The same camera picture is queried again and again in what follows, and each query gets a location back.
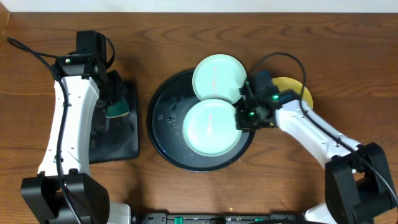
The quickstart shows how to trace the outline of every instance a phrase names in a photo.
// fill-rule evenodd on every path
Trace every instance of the white plate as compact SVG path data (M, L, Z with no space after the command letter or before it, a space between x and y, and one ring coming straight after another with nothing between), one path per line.
M236 129L235 108L223 100L204 100L193 106L182 124L185 142L203 156L220 156L237 145L242 131Z
M202 60L193 77L193 91L200 100L221 99L234 104L240 98L239 89L246 80L246 71L236 58L212 55Z

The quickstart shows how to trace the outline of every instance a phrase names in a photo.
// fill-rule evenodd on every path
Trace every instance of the round black tray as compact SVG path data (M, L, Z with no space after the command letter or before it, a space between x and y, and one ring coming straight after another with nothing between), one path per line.
M192 75L193 70L180 72L155 92L148 107L148 135L158 153L173 165L190 171L218 170L244 154L255 132L243 132L238 144L220 156L202 156L191 150L182 136L182 122L188 110L200 101L192 88Z

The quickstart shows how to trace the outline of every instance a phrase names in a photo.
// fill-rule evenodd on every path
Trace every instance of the white background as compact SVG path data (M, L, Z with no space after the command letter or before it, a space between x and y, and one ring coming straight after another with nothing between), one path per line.
M11 12L398 12L398 0L0 0Z

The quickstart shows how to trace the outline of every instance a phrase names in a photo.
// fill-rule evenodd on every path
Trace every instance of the wooden table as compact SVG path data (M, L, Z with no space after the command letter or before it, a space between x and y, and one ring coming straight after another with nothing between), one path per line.
M173 74L212 54L229 54L246 68L274 51L305 64L315 111L347 136L380 144L398 185L397 14L151 14L12 13L3 38L65 55L78 30L112 39L116 69L138 86L141 155L91 166L111 200L141 211L171 213L304 212L324 200L324 171L292 137L262 129L247 153L227 168L179 169L154 149L145 126L149 100ZM302 79L290 59L263 65L275 77ZM0 223L35 223L20 193L36 175L49 140L53 80L33 56L0 48ZM377 218L392 223L396 211Z

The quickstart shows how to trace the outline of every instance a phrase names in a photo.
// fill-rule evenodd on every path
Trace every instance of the yellow bowl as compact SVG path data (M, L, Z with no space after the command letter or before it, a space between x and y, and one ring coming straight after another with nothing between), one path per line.
M294 92L298 93L299 95L301 92L301 88L303 87L303 84L300 83L299 81L287 77L273 78L272 82L274 83L275 86L278 87L279 91L292 89ZM307 87L305 87L304 89L303 100L307 102L307 104L311 107L311 109L313 108L312 96Z

